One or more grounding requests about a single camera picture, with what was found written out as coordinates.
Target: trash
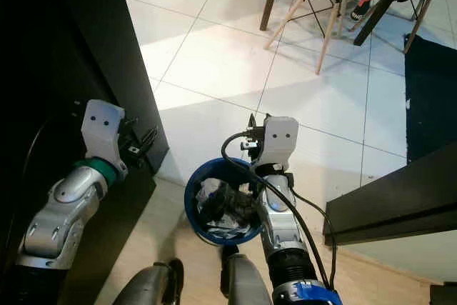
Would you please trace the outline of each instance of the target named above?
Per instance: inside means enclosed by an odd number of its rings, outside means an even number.
[[[249,184],[242,184],[235,191],[225,181],[215,178],[201,182],[195,199],[207,232],[222,239],[232,239],[249,231],[256,206],[248,188]]]

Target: blue trash bin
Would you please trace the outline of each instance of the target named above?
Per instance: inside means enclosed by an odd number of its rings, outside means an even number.
[[[240,159],[233,159],[245,165],[249,165],[246,161]],[[199,223],[197,210],[197,200],[195,195],[200,191],[200,183],[207,178],[216,178],[225,181],[231,185],[233,189],[238,189],[238,186],[250,182],[250,179],[243,172],[239,171],[236,167],[230,165],[222,158],[214,159],[201,165],[191,176],[186,185],[184,192],[184,208],[186,210],[187,218],[191,222],[194,231],[203,239],[213,242],[218,245],[234,245],[247,242],[258,235],[261,230],[261,222],[257,218],[251,223],[251,228],[245,233],[244,237],[233,239],[221,239],[215,237],[206,230]]]

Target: black mat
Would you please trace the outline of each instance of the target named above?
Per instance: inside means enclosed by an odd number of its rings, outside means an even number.
[[[416,36],[405,56],[405,77],[411,162],[457,141],[457,50]]]

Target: wooden floor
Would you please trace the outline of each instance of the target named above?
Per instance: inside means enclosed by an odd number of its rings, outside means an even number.
[[[214,305],[227,304],[219,291],[219,250],[200,240],[184,213],[184,188],[157,179],[157,188],[141,218],[114,265],[96,305],[112,304],[129,279],[140,269],[155,261],[179,257],[185,269],[181,303]],[[329,269],[331,254],[316,233],[324,263]],[[240,246],[261,272],[271,291],[268,268],[260,239]],[[344,304],[408,304],[429,303],[427,281],[407,276],[364,261],[344,252],[338,253],[336,288]]]

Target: white tile floor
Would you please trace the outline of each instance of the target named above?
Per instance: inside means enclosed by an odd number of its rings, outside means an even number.
[[[217,292],[214,247],[202,244],[191,232],[177,239],[174,229],[180,225],[183,191],[177,185],[184,185],[202,163],[219,157],[222,142],[245,129],[250,113],[258,121],[268,112],[294,116],[300,122],[291,170],[297,190],[322,206],[406,164],[405,71],[400,49],[402,35],[411,31],[413,22],[387,14],[362,47],[352,45],[355,35],[343,30],[341,39],[331,41],[317,76],[313,71],[323,39],[312,16],[289,22],[279,42],[268,51],[262,49],[292,1],[276,0],[268,31],[259,31],[265,0],[127,0],[170,151],[158,174],[162,179],[158,189],[97,304],[110,304],[134,272],[162,259],[170,236],[180,241],[174,246],[192,276],[184,298],[191,303],[225,304]],[[312,3],[315,9],[329,5],[328,0]],[[455,48],[456,9],[457,0],[433,0],[419,34]],[[297,15],[308,12],[304,4]],[[411,17],[412,8],[409,3],[393,4],[390,13]],[[324,25],[328,15],[329,11],[319,14]],[[228,151],[241,156],[235,144]],[[319,232],[321,218],[302,210]],[[182,246],[193,252],[192,258]],[[258,242],[249,242],[243,249],[251,251],[251,258],[266,272]],[[212,261],[214,267],[198,259]],[[357,268],[346,267],[340,280],[350,285],[352,281],[344,278]],[[208,274],[204,284],[199,276],[202,268]],[[362,271],[356,274],[360,280],[366,277]],[[385,285],[373,282],[374,288],[365,293],[344,289],[343,300],[346,295],[352,304],[384,304]],[[205,299],[209,294],[213,298]],[[426,292],[421,294],[425,295],[414,304],[427,304]]]

